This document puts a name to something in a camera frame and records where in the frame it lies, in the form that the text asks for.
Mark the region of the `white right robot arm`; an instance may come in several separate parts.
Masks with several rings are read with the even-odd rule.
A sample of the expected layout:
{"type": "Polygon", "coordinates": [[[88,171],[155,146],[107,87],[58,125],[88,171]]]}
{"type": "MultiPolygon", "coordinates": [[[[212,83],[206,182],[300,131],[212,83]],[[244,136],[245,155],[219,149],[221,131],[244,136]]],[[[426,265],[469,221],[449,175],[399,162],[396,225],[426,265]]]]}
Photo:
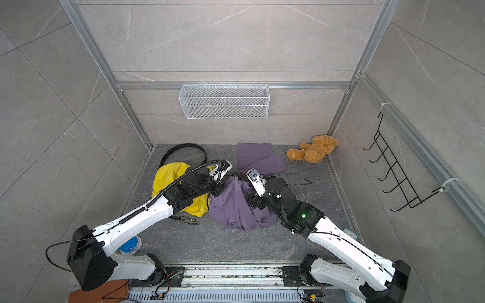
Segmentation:
{"type": "Polygon", "coordinates": [[[337,256],[344,266],[308,254],[296,271],[306,285],[333,285],[365,302],[403,302],[410,266],[391,261],[368,249],[338,228],[322,211],[297,200],[283,178],[263,177],[257,170],[247,174],[256,193],[248,198],[252,208],[268,208],[281,224],[337,256]]]}

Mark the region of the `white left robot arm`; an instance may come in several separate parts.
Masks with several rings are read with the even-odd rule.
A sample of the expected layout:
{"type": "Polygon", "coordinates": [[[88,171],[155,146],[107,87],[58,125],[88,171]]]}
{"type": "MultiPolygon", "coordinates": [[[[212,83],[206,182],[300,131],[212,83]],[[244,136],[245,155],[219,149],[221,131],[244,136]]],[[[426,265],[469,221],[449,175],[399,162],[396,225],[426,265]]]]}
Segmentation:
{"type": "Polygon", "coordinates": [[[120,218],[93,229],[81,226],[67,242],[66,271],[75,276],[84,291],[112,280],[159,281],[164,265],[156,256],[123,256],[117,250],[152,225],[189,207],[195,198],[222,189],[223,178],[231,169],[227,160],[201,164],[120,218]]]}

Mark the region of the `purple garment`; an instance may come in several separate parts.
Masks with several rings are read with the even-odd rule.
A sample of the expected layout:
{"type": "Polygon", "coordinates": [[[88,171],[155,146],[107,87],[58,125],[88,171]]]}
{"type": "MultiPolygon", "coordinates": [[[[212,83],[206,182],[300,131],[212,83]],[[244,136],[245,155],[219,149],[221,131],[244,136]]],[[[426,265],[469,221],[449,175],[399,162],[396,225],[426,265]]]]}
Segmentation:
{"type": "MultiPolygon", "coordinates": [[[[270,143],[239,143],[239,173],[246,174],[256,169],[263,176],[286,171],[285,160],[274,154],[270,143]]],[[[255,228],[271,227],[277,216],[268,208],[251,208],[248,198],[255,194],[247,179],[231,176],[221,194],[210,197],[209,217],[223,227],[251,231],[255,228]]]]}

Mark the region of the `yellow trousers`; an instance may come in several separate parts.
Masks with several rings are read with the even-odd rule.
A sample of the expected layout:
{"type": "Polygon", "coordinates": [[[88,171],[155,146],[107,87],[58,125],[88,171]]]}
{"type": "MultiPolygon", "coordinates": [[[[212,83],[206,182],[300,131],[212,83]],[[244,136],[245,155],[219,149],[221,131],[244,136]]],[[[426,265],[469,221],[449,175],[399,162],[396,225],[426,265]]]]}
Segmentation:
{"type": "MultiPolygon", "coordinates": [[[[152,186],[152,197],[157,196],[161,190],[165,189],[170,183],[181,177],[190,168],[189,164],[184,162],[174,162],[166,164],[158,169],[152,186]]],[[[189,213],[196,217],[203,217],[209,212],[210,198],[208,194],[199,196],[193,200],[193,203],[184,208],[183,212],[189,213]]]]}

